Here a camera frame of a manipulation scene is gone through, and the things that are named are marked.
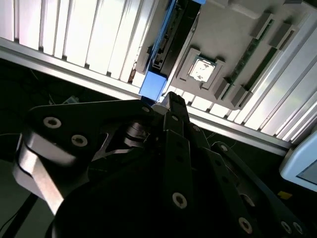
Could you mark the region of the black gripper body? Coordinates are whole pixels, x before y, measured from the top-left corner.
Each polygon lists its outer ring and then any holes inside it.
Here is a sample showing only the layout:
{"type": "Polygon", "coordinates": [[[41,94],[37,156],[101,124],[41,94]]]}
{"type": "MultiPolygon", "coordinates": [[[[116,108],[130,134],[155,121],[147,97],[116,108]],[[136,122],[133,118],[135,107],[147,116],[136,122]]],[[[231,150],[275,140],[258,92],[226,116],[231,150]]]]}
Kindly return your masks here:
{"type": "Polygon", "coordinates": [[[59,208],[53,238],[196,238],[177,191],[177,129],[105,179],[76,189],[59,208]]]}

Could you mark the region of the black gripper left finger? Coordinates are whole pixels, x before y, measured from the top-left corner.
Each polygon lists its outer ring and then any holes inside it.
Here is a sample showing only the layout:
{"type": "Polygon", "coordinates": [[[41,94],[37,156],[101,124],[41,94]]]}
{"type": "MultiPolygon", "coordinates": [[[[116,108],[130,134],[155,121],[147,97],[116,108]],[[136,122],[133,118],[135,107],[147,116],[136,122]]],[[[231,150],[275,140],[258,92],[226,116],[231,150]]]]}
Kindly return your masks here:
{"type": "Polygon", "coordinates": [[[54,215],[76,189],[107,178],[149,149],[163,130],[176,129],[177,97],[39,106],[31,109],[17,165],[54,215]]]}

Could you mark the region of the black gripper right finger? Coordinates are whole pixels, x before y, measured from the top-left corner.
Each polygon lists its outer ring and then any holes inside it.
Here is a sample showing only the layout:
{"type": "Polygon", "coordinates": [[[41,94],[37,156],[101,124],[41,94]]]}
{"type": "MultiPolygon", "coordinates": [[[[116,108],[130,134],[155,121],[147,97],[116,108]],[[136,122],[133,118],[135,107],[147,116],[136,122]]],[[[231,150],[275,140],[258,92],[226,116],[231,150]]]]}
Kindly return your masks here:
{"type": "Polygon", "coordinates": [[[177,97],[177,191],[196,237],[307,238],[293,212],[225,144],[209,145],[177,97]]]}

